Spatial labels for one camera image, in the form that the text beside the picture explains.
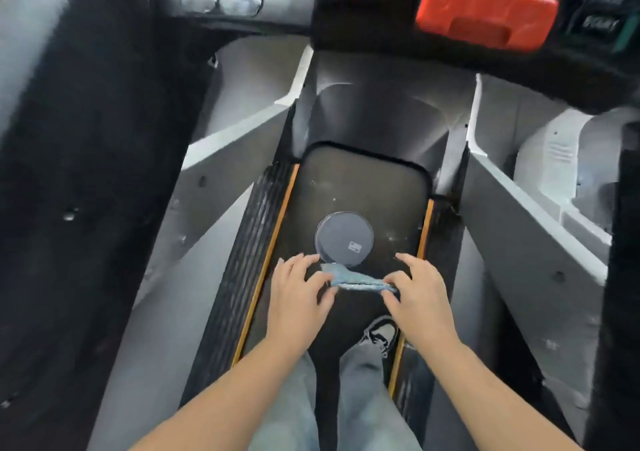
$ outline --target leg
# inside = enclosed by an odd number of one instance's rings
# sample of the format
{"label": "leg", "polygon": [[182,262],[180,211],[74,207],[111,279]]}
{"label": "leg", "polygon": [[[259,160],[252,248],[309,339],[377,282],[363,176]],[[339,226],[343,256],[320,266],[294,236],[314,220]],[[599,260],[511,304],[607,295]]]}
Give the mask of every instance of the leg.
{"label": "leg", "polygon": [[341,358],[338,451],[422,451],[383,381],[383,354],[396,336],[390,318],[378,319]]}
{"label": "leg", "polygon": [[319,451],[315,406],[316,369],[305,353],[265,414],[248,451]]}

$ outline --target black treadmill belt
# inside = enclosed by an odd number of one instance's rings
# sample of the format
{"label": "black treadmill belt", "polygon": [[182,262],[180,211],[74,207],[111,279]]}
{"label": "black treadmill belt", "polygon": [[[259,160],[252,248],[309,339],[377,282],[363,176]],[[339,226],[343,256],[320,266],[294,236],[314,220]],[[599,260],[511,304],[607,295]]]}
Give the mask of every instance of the black treadmill belt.
{"label": "black treadmill belt", "polygon": [[[394,255],[417,252],[429,189],[427,175],[407,165],[329,146],[315,148],[298,169],[268,274],[280,257],[315,253],[316,227],[325,216],[343,211],[366,218],[375,236],[371,253],[352,269],[373,277],[404,269]],[[318,269],[319,265],[312,267],[308,275]],[[264,337],[269,287],[267,279],[253,314],[244,353]],[[340,357],[359,341],[369,323],[383,314],[387,314],[387,309],[379,294],[340,291],[327,323],[309,350],[317,373],[316,418],[323,451],[334,450],[337,443]],[[385,364],[387,383],[395,350],[389,355]]]}

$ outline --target black and white sneaker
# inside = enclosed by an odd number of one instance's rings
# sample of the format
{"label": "black and white sneaker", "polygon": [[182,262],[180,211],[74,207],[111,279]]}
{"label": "black and white sneaker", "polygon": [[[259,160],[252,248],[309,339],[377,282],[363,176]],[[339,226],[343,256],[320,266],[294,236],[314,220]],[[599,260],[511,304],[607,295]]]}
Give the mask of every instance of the black and white sneaker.
{"label": "black and white sneaker", "polygon": [[398,336],[398,328],[391,316],[380,316],[371,323],[360,339],[359,345],[371,342],[380,349],[382,358],[387,358]]}

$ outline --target gray circular sensor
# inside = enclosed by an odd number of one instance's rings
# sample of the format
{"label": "gray circular sensor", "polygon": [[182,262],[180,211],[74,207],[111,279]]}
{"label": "gray circular sensor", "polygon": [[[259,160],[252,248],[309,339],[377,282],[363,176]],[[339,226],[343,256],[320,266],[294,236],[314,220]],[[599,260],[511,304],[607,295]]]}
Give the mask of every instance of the gray circular sensor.
{"label": "gray circular sensor", "polygon": [[354,267],[364,261],[372,247],[371,224],[354,212],[327,215],[316,229],[316,251],[325,262]]}

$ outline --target forearm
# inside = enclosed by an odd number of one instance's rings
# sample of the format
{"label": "forearm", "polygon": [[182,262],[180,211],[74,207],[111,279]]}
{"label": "forearm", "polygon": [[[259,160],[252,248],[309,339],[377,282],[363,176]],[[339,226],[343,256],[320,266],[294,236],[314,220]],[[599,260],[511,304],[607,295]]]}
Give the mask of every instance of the forearm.
{"label": "forearm", "polygon": [[580,450],[501,382],[468,347],[455,343],[444,351],[426,353],[429,366],[480,451]]}
{"label": "forearm", "polygon": [[296,361],[296,356],[263,340],[132,451],[247,449]]}

